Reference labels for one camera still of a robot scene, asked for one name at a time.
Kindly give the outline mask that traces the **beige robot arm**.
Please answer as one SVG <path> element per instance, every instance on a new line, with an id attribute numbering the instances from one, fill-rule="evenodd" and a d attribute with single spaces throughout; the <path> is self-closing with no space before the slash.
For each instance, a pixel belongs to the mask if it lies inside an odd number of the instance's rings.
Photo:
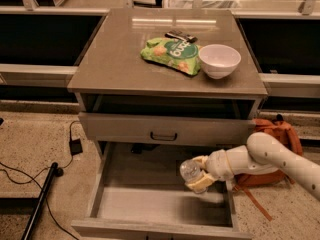
<path id="1" fill-rule="evenodd" d="M 277 170 L 320 200 L 320 166 L 263 132 L 251 134 L 246 145 L 197 156 L 180 165 L 186 186 L 195 193 L 203 193 L 214 182 L 227 181 L 235 175 L 265 175 Z"/>

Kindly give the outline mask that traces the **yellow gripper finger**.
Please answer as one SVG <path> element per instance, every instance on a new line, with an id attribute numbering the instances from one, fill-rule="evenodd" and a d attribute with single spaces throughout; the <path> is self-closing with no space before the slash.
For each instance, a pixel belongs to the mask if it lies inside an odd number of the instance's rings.
<path id="1" fill-rule="evenodd" d="M 196 180 L 187 182 L 186 186 L 194 192 L 203 192 L 215 181 L 216 179 L 211 174 L 201 171 L 200 176 Z"/>
<path id="2" fill-rule="evenodd" d="M 193 161 L 195 161 L 200 168 L 206 168 L 206 162 L 208 160 L 208 157 L 205 155 L 197 156 L 193 158 Z"/>

